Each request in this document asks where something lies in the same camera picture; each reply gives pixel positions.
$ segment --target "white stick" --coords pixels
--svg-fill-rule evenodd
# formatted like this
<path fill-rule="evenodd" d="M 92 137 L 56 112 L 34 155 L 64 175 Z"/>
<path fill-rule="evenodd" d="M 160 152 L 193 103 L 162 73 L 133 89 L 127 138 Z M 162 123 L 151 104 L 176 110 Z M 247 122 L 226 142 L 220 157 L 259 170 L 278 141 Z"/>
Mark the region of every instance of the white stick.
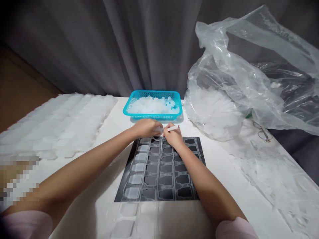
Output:
<path fill-rule="evenodd" d="M 178 128 L 179 128 L 179 125 L 176 125 L 176 126 L 168 128 L 167 131 L 171 131 L 171 130 L 178 129 Z"/>

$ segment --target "hand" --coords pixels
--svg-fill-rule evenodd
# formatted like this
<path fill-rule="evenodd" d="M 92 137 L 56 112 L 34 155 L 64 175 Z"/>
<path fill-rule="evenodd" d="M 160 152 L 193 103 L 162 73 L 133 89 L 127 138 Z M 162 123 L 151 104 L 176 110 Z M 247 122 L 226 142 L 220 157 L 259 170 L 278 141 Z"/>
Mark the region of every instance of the hand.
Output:
<path fill-rule="evenodd" d="M 157 127 L 163 128 L 163 125 L 155 119 L 140 119 L 131 127 L 131 130 L 136 138 L 147 138 L 162 133 L 154 131 Z"/>
<path fill-rule="evenodd" d="M 168 128 L 175 126 L 173 123 L 169 123 L 164 128 L 164 134 L 163 136 L 166 137 L 167 142 L 173 147 L 176 148 L 180 145 L 184 144 L 182 134 L 180 132 L 180 129 L 175 129 L 171 131 L 167 131 Z"/>

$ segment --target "blue plastic basket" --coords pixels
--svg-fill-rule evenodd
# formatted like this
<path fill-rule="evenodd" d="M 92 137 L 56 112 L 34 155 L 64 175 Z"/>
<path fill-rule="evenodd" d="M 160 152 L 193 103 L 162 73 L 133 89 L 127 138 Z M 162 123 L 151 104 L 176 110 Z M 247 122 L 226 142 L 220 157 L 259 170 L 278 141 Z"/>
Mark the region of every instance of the blue plastic basket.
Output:
<path fill-rule="evenodd" d="M 172 100 L 175 101 L 175 107 L 179 107 L 178 114 L 129 114 L 127 113 L 127 109 L 129 105 L 133 102 L 137 101 L 141 97 L 152 96 L 153 98 L 157 97 L 161 99 L 165 97 L 166 99 L 170 96 Z M 180 95 L 176 91 L 148 91 L 148 90 L 137 90 L 133 91 L 129 100 L 127 101 L 123 113 L 127 116 L 131 116 L 133 119 L 157 119 L 157 120 L 175 120 L 179 115 L 183 112 L 182 103 L 180 101 Z"/>

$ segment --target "pink sleeve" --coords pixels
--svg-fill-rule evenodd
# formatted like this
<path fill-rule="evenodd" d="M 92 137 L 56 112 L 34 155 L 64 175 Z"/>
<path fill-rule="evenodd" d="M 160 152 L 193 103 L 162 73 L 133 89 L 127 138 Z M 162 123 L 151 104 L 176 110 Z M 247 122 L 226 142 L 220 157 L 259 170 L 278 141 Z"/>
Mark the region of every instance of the pink sleeve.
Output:
<path fill-rule="evenodd" d="M 2 219 L 14 239 L 47 239 L 53 230 L 51 217 L 41 211 L 16 212 Z"/>
<path fill-rule="evenodd" d="M 241 217 L 223 221 L 216 229 L 216 239 L 258 239 L 253 227 Z"/>

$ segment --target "plastic bag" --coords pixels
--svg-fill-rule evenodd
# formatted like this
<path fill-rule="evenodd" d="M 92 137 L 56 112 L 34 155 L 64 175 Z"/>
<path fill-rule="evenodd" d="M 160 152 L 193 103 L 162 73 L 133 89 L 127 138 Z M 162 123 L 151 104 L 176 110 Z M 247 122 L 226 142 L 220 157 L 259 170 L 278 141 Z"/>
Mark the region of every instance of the plastic bag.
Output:
<path fill-rule="evenodd" d="M 188 73 L 185 110 L 206 135 L 235 137 L 250 109 L 265 128 L 319 135 L 318 49 L 278 24 L 266 6 L 240 19 L 197 22 L 195 31 L 206 50 Z M 207 91 L 233 101 L 228 111 L 238 116 L 237 124 L 215 122 L 220 112 L 212 103 L 202 105 L 205 112 L 198 109 L 198 96 Z"/>

